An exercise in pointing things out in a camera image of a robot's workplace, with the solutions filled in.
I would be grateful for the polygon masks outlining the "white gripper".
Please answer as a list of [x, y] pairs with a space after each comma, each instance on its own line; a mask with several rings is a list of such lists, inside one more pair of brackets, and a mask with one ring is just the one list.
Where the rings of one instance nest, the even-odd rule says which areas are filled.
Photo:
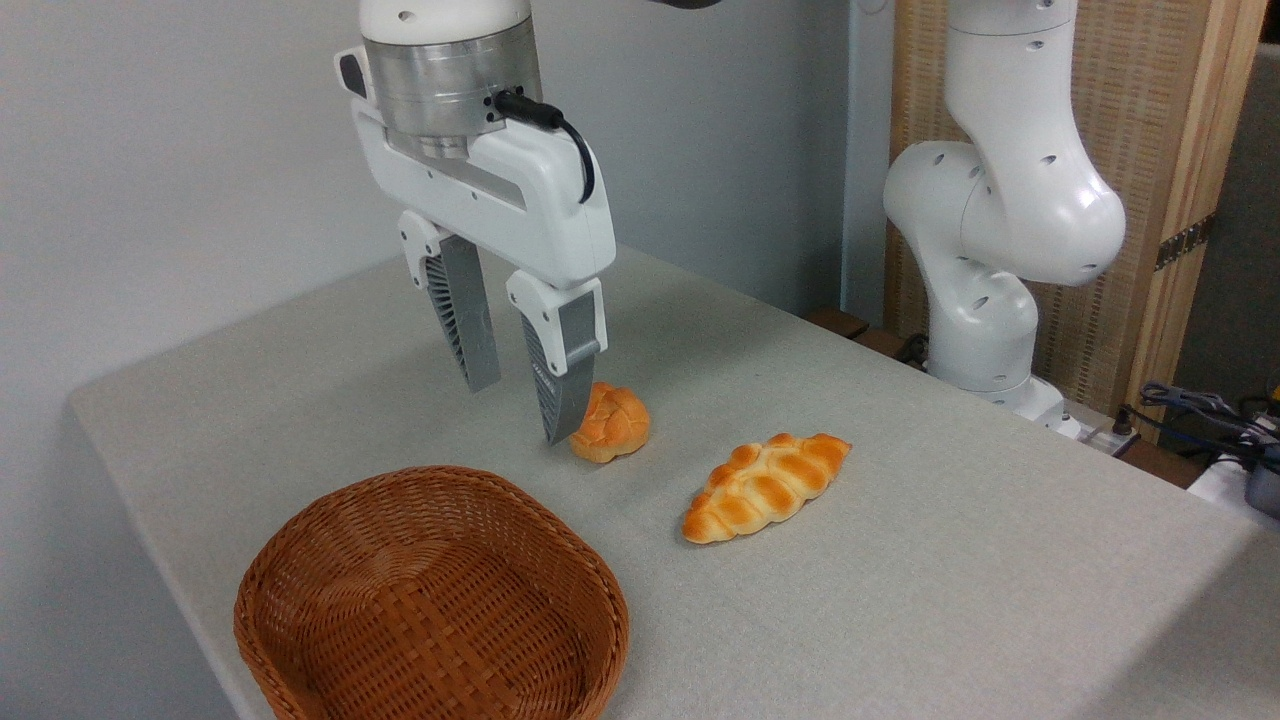
[[475, 245], [522, 269], [506, 292], [521, 314], [547, 443], [558, 445], [582, 424], [595, 356], [608, 348], [602, 283], [593, 278], [616, 258], [603, 186], [580, 201], [582, 165], [563, 133], [509, 120], [474, 138], [466, 159], [428, 158], [403, 152], [413, 138], [389, 131], [372, 105], [358, 97], [349, 105], [374, 179], [417, 213], [398, 220], [404, 259], [474, 393], [500, 379]]

